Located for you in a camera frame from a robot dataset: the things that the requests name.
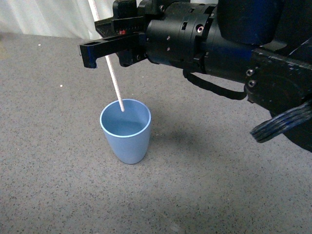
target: white backdrop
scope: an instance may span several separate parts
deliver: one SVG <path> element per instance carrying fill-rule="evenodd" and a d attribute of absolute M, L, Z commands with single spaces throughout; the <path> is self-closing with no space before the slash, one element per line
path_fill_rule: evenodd
<path fill-rule="evenodd" d="M 217 3 L 218 0 L 192 0 Z M 114 0 L 95 0 L 100 19 L 113 15 Z M 88 0 L 0 0 L 0 32 L 98 39 Z"/>

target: plastic cup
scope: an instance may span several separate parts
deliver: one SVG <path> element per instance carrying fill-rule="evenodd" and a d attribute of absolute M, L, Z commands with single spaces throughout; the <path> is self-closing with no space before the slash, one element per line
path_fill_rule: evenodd
<path fill-rule="evenodd" d="M 107 105 L 101 113 L 100 123 L 115 155 L 124 163 L 140 162 L 148 148 L 151 136 L 151 112 L 134 99 L 123 99 L 125 111 L 118 101 Z"/>

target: black cable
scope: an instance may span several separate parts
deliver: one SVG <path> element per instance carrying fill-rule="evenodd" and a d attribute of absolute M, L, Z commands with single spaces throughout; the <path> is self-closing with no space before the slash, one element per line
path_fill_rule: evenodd
<path fill-rule="evenodd" d="M 263 143 L 310 119 L 312 119 L 312 99 L 259 124 L 250 133 L 257 142 Z"/>

